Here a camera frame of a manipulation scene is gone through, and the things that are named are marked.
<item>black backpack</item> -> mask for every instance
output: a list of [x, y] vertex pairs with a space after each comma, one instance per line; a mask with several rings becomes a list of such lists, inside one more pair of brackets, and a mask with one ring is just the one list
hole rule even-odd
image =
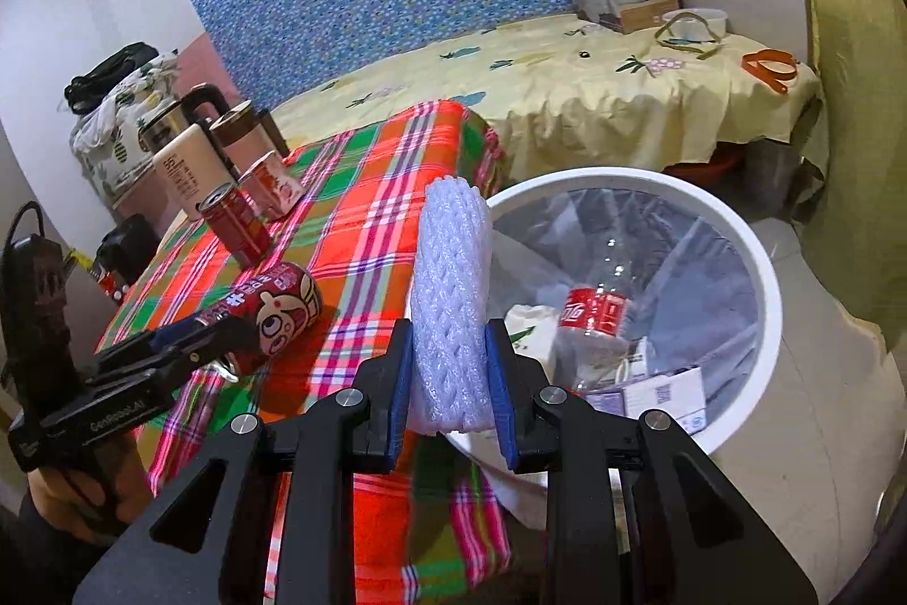
[[144, 42], [125, 46], [86, 75], [73, 78], [63, 90], [66, 103], [76, 116], [85, 116], [98, 108], [104, 96], [130, 72], [154, 60], [159, 52]]

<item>tile floor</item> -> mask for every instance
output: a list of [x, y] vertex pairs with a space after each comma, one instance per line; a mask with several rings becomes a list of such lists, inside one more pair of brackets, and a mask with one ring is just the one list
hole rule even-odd
[[753, 229], [781, 285], [783, 345], [765, 396], [717, 461], [827, 602], [872, 543], [904, 446], [904, 386], [872, 326], [816, 280], [791, 227]]

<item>curtain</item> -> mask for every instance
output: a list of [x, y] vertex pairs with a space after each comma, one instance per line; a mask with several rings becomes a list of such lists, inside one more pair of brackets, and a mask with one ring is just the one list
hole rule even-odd
[[803, 254], [893, 346], [907, 329], [907, 10], [903, 0], [809, 3], [830, 158]]

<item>coca-cola bottle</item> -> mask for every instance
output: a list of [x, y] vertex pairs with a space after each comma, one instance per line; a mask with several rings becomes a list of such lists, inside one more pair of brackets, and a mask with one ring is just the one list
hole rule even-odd
[[570, 290], [558, 321], [556, 379], [581, 395], [614, 384], [629, 350], [624, 330], [634, 284], [625, 241], [618, 230], [604, 235], [588, 280]]

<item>bed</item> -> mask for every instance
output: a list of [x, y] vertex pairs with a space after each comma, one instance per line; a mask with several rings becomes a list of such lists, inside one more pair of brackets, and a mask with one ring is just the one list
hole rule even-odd
[[360, 67], [273, 113], [299, 146], [452, 99], [493, 126], [507, 176], [521, 181], [567, 167], [707, 162], [719, 141], [786, 142], [820, 95], [806, 65], [784, 95], [747, 73], [742, 55], [764, 45], [746, 37], [727, 35], [699, 60], [654, 33], [621, 35], [573, 14], [503, 24]]

